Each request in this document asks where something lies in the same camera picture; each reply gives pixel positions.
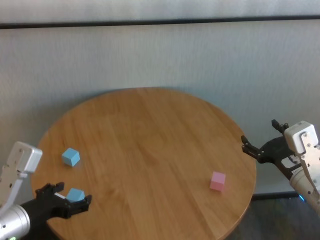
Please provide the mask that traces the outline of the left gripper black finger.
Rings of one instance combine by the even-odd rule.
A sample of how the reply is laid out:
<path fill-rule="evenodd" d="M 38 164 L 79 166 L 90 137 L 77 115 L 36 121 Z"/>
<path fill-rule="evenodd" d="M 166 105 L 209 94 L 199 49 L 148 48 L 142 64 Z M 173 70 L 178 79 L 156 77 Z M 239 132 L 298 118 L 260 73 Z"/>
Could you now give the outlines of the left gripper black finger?
<path fill-rule="evenodd" d="M 79 201 L 68 201 L 67 203 L 67 217 L 70 218 L 73 215 L 77 215 L 89 210 L 90 204 L 92 202 L 92 195 L 87 195 L 84 199 Z"/>
<path fill-rule="evenodd" d="M 47 197 L 54 195 L 55 193 L 59 193 L 62 190 L 64 190 L 65 183 L 64 182 L 58 182 L 56 184 L 50 184 L 47 183 L 45 186 L 42 188 L 39 188 L 35 191 L 36 197 Z"/>

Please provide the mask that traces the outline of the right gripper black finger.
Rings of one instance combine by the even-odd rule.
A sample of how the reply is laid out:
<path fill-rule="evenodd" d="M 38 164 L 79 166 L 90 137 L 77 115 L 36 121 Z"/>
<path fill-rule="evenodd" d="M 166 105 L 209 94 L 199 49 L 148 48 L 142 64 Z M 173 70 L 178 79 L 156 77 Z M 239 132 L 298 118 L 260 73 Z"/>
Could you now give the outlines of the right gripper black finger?
<path fill-rule="evenodd" d="M 260 163 L 261 154 L 262 154 L 260 149 L 253 146 L 244 135 L 241 136 L 241 141 L 242 141 L 242 146 L 241 146 L 242 152 L 256 159 Z"/>
<path fill-rule="evenodd" d="M 284 133 L 285 130 L 288 128 L 288 124 L 284 123 L 284 124 L 280 124 L 277 120 L 273 119 L 271 121 L 271 125 L 274 129 L 276 129 L 278 132 L 280 133 Z"/>

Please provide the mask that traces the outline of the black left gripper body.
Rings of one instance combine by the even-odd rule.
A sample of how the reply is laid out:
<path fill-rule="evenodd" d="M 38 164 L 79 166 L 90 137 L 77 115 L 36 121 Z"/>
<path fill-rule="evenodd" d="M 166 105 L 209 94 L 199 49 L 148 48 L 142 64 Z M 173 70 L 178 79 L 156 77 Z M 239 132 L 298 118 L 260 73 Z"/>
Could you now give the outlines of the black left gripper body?
<path fill-rule="evenodd" d="M 52 218 L 70 218 L 74 203 L 59 193 L 43 193 L 21 206 L 28 214 L 30 223 L 39 224 Z"/>

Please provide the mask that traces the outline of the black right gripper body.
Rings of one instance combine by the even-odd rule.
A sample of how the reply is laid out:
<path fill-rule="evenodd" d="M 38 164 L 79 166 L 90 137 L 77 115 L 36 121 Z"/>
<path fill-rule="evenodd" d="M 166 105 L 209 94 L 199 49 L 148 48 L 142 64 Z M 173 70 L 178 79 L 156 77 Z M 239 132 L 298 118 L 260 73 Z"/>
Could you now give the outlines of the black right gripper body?
<path fill-rule="evenodd" d="M 260 164 L 271 163 L 275 165 L 288 180 L 293 176 L 293 171 L 301 167 L 299 158 L 289 149 L 284 136 L 268 141 L 259 150 L 258 162 Z M 284 159 L 289 159 L 293 166 L 285 166 L 282 163 Z"/>

